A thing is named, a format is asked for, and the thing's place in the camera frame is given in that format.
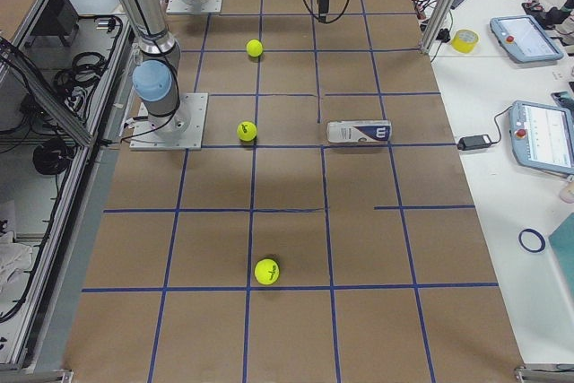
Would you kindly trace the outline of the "far yellow tennis ball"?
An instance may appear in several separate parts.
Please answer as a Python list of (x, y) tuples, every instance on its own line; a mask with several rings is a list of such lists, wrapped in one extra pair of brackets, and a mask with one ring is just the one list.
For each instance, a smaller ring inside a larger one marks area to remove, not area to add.
[(251, 39), (246, 44), (246, 52), (250, 57), (260, 57), (263, 52), (263, 44), (258, 39)]

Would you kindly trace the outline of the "yellow tennis ball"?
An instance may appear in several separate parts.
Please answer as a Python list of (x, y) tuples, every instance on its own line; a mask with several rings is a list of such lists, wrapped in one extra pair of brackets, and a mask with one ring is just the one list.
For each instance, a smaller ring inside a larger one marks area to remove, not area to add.
[(251, 39), (246, 44), (246, 52), (250, 57), (260, 57), (263, 52), (263, 44), (258, 39)]
[(259, 284), (265, 286), (272, 285), (279, 279), (279, 265), (270, 257), (263, 258), (256, 263), (254, 276)]
[(241, 142), (252, 142), (257, 138), (257, 125), (251, 121), (242, 121), (237, 126), (237, 137)]

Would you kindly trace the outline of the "middle yellow tennis ball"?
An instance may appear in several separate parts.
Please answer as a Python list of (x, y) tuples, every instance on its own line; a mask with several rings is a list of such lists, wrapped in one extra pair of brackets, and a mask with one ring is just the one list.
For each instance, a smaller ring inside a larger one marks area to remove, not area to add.
[(237, 126), (237, 137), (241, 142), (252, 142), (257, 138), (257, 125), (251, 121), (242, 121)]

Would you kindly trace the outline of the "near yellow tennis ball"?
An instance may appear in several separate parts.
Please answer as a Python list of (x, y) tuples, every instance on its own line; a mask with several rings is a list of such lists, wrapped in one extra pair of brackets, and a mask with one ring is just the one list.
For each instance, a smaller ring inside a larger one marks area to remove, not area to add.
[(256, 263), (254, 276), (259, 284), (265, 286), (272, 285), (279, 279), (279, 265), (270, 257), (263, 258)]

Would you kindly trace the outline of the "yellow tape roll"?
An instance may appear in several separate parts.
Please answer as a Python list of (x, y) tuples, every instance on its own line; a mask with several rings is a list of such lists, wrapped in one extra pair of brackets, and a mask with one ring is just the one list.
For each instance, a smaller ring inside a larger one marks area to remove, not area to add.
[(462, 54), (471, 53), (479, 41), (479, 35), (468, 29), (458, 30), (451, 41), (452, 48)]

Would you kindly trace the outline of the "upper teach pendant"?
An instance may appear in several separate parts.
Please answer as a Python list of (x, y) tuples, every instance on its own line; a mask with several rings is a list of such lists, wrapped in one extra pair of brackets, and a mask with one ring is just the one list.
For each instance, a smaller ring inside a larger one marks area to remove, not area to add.
[(490, 29), (499, 45), (517, 63), (556, 61), (563, 53), (530, 15), (497, 17)]

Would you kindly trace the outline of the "teach pendant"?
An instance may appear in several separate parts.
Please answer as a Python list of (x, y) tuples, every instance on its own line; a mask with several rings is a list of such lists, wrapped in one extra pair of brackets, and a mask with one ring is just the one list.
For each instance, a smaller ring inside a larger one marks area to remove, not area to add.
[(556, 61), (563, 53), (530, 15), (497, 17), (490, 29), (499, 45), (517, 63)]
[(516, 100), (509, 125), (512, 152), (520, 165), (573, 174), (573, 118), (568, 109)]

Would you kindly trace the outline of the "black power adapter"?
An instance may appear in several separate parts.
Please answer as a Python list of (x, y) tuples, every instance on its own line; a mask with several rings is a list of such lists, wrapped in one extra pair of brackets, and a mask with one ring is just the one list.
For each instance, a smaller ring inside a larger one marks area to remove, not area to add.
[(460, 151), (480, 150), (490, 146), (492, 146), (492, 140), (488, 135), (467, 135), (457, 142), (457, 149)]

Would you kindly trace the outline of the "lower teach pendant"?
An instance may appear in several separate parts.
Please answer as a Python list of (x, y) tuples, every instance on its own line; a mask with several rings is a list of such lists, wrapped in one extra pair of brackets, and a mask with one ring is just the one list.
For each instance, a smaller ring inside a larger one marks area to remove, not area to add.
[(509, 125), (512, 152), (520, 165), (573, 174), (573, 118), (568, 109), (516, 100)]

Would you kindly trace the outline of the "teal box corner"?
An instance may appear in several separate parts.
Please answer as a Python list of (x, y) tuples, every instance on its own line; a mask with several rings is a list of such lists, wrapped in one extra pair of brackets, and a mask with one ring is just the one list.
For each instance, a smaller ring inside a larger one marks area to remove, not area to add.
[(573, 294), (574, 242), (573, 214), (571, 213), (550, 235), (552, 252), (555, 255), (570, 294)]

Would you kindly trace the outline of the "white crumpled cloth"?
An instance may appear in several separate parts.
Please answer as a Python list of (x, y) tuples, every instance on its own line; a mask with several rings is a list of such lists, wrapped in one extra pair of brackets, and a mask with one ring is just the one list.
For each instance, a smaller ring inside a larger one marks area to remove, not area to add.
[(14, 241), (14, 232), (1, 236), (1, 288), (32, 265), (32, 246)]

